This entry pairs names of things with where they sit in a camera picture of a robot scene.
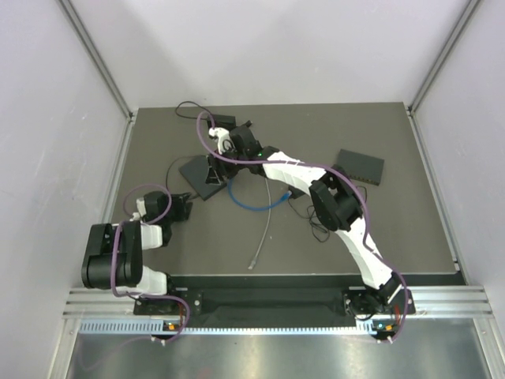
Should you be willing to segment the black network switch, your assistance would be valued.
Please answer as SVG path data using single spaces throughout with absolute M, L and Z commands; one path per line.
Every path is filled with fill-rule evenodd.
M 193 188 L 196 195 L 206 201 L 226 188 L 226 182 L 221 185 L 208 185 L 205 179 L 208 172 L 206 156 L 195 156 L 183 164 L 178 170 L 187 183 Z
M 378 186 L 382 181 L 385 161 L 359 152 L 341 149 L 337 155 L 337 165 L 353 180 Z

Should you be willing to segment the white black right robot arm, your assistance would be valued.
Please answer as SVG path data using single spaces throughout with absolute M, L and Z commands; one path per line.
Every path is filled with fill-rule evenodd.
M 382 258 L 370 235 L 369 212 L 363 195 L 336 166 L 306 163 L 281 150 L 262 146 L 247 126 L 221 127 L 208 118 L 208 137 L 216 148 L 208 147 L 201 127 L 200 142 L 209 152 L 208 164 L 221 181 L 230 180 L 243 169 L 266 179 L 282 182 L 310 196 L 316 216 L 323 226 L 336 233 L 357 264 L 368 291 L 368 303 L 377 312 L 387 312 L 398 295 L 408 305 L 406 282 Z

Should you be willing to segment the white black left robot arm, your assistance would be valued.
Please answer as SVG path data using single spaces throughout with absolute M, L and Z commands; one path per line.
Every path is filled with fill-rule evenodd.
M 144 264 L 143 253 L 168 246 L 172 225 L 189 219 L 192 195 L 151 191 L 136 199 L 137 210 L 120 223 L 93 224 L 81 265 L 87 289 L 110 290 L 120 297 L 151 298 L 162 313 L 179 302 L 170 275 Z

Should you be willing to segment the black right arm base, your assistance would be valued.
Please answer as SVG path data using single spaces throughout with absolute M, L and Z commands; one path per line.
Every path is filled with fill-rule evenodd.
M 343 304 L 348 314 L 364 318 L 365 316 L 392 316 L 394 313 L 407 315 L 416 313 L 412 292 L 400 289 L 392 300 L 384 300 L 374 291 L 365 288 L 347 289 L 342 292 Z

